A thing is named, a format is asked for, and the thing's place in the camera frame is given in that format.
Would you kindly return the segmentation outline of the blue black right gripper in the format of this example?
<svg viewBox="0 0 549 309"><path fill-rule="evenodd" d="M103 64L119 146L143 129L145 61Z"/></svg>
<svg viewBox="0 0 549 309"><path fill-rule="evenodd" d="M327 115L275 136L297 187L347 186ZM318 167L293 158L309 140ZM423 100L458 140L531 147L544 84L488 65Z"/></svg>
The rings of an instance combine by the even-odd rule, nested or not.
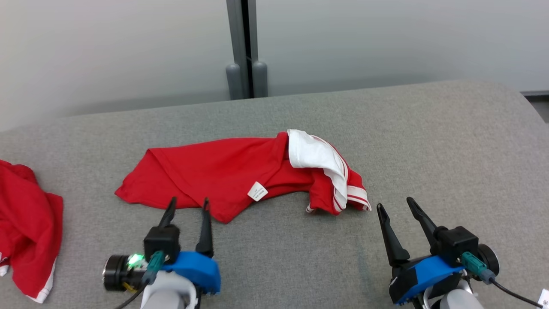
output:
<svg viewBox="0 0 549 309"><path fill-rule="evenodd" d="M412 197L406 202L416 221L420 223L430 246L430 253L437 254L437 239L434 236L437 226ZM429 298L441 297L457 288L462 277L463 265L449 266L439 256L409 261L410 254L405 250L390 224L390 217L384 206L377 205L377 215L386 248L389 265L392 269L392 281L389 295L393 304L402 305L419 297L428 288L432 288Z"/></svg>

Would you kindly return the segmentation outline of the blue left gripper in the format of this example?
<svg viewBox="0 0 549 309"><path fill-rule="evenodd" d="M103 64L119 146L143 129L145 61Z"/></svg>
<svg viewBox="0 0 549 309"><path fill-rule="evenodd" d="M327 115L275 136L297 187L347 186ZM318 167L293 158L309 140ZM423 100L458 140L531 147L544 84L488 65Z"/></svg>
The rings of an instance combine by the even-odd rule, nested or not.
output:
<svg viewBox="0 0 549 309"><path fill-rule="evenodd" d="M161 221L160 228L168 227L176 211L177 197L173 196L168 204ZM205 294L219 294L221 292L221 272L214 256L210 202L204 199L202 206L202 223L198 243L195 251L181 251L173 264L162 266L163 271L175 272L190 280Z"/></svg>

